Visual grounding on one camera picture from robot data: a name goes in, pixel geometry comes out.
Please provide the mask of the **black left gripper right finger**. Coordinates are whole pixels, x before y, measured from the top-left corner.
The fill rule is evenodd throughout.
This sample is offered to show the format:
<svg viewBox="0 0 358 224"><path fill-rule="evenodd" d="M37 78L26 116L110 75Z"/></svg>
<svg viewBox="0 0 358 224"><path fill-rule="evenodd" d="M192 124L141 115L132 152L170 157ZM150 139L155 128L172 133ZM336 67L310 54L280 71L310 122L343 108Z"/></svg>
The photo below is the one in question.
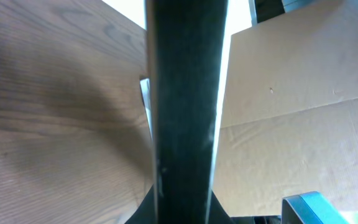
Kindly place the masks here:
<svg viewBox="0 0 358 224"><path fill-rule="evenodd" d="M233 220L222 208L214 192L211 192L209 224L234 224Z"/></svg>

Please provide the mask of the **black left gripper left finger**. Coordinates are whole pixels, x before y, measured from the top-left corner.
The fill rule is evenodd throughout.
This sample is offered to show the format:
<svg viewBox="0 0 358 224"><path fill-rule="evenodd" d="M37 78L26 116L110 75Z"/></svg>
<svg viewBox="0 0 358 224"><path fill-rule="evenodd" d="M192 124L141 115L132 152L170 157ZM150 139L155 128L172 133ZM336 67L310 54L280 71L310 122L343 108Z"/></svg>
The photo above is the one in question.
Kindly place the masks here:
<svg viewBox="0 0 358 224"><path fill-rule="evenodd" d="M154 187L150 188L137 210L125 224L156 224Z"/></svg>

